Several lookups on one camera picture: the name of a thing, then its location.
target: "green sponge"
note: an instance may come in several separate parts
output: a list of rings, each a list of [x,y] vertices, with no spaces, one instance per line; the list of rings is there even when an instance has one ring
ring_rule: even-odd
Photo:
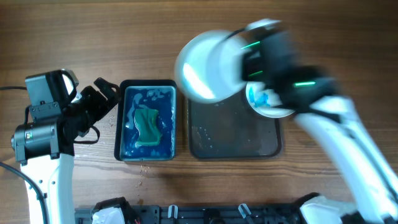
[[[157,146],[160,143],[162,134],[156,127],[156,117],[159,114],[157,110],[136,109],[134,123],[139,131],[137,145]]]

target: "black mount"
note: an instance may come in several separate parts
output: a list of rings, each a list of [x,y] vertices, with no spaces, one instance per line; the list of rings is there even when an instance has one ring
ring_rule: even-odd
[[[119,207],[118,202],[110,203],[108,207]],[[133,213],[130,223],[151,224],[246,224],[237,206],[230,207],[178,207],[175,205],[160,207],[158,205],[134,205],[129,208]],[[91,224],[92,217],[98,211],[95,208],[76,209],[76,224]],[[249,206],[252,223],[255,224],[302,224],[300,209],[289,203],[265,204],[263,206]]]
[[[70,82],[73,88],[70,94],[65,82]],[[119,87],[102,78],[94,82],[99,91],[87,86],[81,96],[77,95],[78,81],[69,70],[33,75],[25,83],[32,103],[27,112],[31,113],[33,122],[19,125],[11,138],[16,161],[22,165],[28,159],[44,155],[52,159],[59,158],[60,153],[74,156],[75,138],[85,136],[120,100]]]
[[[130,203],[124,197],[98,202],[93,209],[93,213],[105,208],[120,208],[123,213],[125,224],[136,224],[141,222],[138,214],[131,208]]]

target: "wood grain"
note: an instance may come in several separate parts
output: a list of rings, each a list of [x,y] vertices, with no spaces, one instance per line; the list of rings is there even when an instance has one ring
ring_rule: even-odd
[[[58,68],[72,69],[80,90],[97,77],[113,83],[173,78],[178,53],[201,32],[235,30],[264,17],[283,20],[303,63],[324,65],[341,82],[398,170],[397,1],[0,2],[19,3],[0,5],[0,86],[24,85],[26,76]],[[0,160],[18,167],[10,137],[29,98],[24,91],[2,91],[0,104]],[[120,196],[146,205],[291,202],[310,192],[352,199],[333,164],[293,122],[285,120],[285,150],[277,159],[201,162],[189,152],[185,112],[178,112],[177,156],[167,162],[116,161],[116,111],[101,120],[100,142],[75,146],[76,208]],[[0,223],[28,223],[23,181],[0,170],[0,192]]]

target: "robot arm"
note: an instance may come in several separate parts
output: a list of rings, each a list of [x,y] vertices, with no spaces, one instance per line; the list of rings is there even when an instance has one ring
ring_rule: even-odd
[[[341,96],[321,69],[296,63],[289,35],[278,28],[278,21],[258,21],[246,29],[258,44],[244,53],[243,80],[265,83],[278,94],[279,108],[296,111],[295,122],[340,170],[364,221],[398,220],[398,178],[366,132],[352,100]],[[250,75],[258,70],[261,75]],[[308,204],[301,211],[309,223],[324,218]],[[341,222],[344,213],[336,214],[329,223]]]
[[[90,128],[100,137],[93,125],[119,103],[119,87],[98,78],[94,83],[100,92],[87,86],[78,94],[77,79],[68,70],[34,75],[25,82],[32,103],[29,111],[33,122],[18,126],[11,139],[16,161],[44,196],[48,222],[74,223],[73,144],[98,141],[76,142],[75,138],[85,136]],[[45,209],[40,206],[32,187],[28,183],[26,187],[30,222],[43,223],[42,210]]]
[[[300,113],[294,120],[340,170],[362,218],[371,223],[384,223],[388,218],[397,220],[397,177],[366,132],[353,102],[342,96],[326,96],[311,107],[341,116],[341,123],[313,113]],[[322,216],[317,205],[304,205],[301,210],[309,223],[317,223]]]

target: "plastic container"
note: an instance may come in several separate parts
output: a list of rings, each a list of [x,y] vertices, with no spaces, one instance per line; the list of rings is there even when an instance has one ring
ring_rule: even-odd
[[[176,84],[173,80],[125,80],[120,84],[114,156],[119,161],[165,161],[175,156]],[[138,146],[136,109],[159,111],[156,126],[162,134],[157,146]]]

